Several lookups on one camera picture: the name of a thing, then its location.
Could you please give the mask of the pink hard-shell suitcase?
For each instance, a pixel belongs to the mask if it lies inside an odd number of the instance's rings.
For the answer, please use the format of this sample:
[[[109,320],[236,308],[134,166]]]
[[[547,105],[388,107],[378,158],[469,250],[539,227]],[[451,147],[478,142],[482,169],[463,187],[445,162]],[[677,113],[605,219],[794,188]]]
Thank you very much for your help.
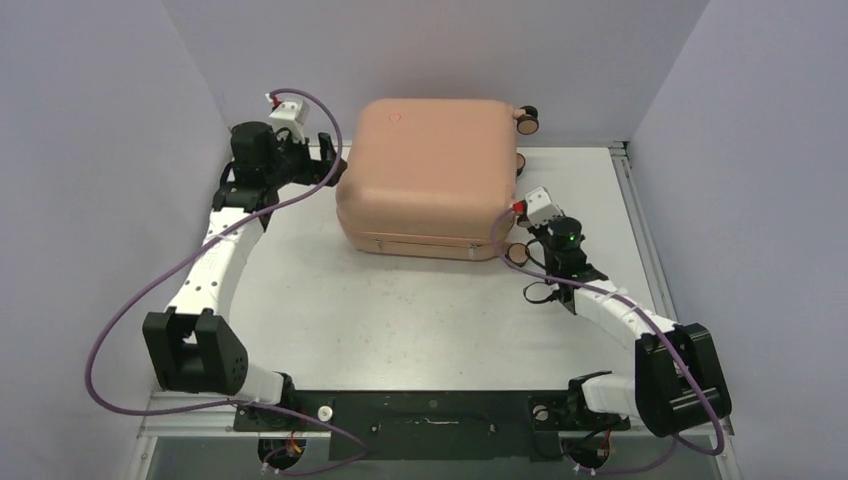
[[[531,105],[385,98],[360,113],[336,214],[351,245],[380,255],[486,261],[511,229],[526,164],[517,137],[540,126]]]

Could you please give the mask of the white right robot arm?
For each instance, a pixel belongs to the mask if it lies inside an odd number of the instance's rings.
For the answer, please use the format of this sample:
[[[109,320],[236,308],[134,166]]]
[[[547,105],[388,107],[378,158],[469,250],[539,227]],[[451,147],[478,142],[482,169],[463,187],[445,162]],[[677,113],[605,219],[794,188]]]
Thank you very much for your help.
[[[577,219],[560,216],[534,226],[520,216],[518,224],[542,248],[538,265],[552,288],[550,300],[601,328],[633,356],[630,375],[597,372],[571,381],[579,391],[564,404],[573,425],[589,428],[604,414],[633,416],[666,437],[730,415],[732,400],[706,327],[653,313],[617,288],[589,262]]]

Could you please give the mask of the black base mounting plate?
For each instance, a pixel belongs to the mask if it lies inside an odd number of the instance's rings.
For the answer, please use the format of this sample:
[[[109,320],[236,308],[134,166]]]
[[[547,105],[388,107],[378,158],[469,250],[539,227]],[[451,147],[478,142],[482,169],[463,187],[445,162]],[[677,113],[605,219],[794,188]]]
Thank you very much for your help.
[[[562,444],[607,429],[626,431],[628,418],[592,413],[569,390],[503,391],[321,391],[300,390],[299,412],[316,416],[328,407],[335,425],[364,442],[361,448],[340,434],[287,415],[242,407],[237,432],[294,432],[299,442],[316,433],[331,460],[363,451],[369,459],[492,460],[527,457],[559,460]]]

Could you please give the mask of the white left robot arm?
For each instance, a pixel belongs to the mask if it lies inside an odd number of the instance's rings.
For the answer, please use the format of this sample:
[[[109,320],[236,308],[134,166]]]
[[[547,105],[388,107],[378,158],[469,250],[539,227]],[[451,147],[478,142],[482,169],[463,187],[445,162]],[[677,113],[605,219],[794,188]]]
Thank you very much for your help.
[[[291,127],[245,122],[231,130],[233,158],[220,176],[201,253],[161,312],[149,313],[142,334],[160,387],[185,393],[217,393],[260,403],[259,417],[274,430],[289,428],[297,401],[286,395],[290,378],[257,365],[229,325],[232,301],[248,258],[267,231],[289,184],[336,185],[346,168],[332,137],[308,138]]]

